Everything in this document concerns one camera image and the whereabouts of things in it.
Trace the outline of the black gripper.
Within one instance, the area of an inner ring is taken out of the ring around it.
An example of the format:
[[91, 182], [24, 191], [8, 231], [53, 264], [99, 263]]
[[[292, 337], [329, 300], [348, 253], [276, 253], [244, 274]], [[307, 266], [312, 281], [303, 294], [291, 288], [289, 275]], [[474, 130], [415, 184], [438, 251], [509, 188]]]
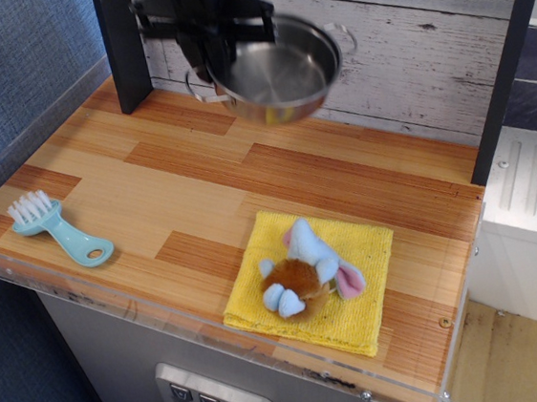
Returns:
[[263, 0], [135, 0], [130, 10], [140, 33], [177, 39], [190, 67], [208, 65], [216, 84], [229, 77], [237, 42], [274, 40], [274, 6]]

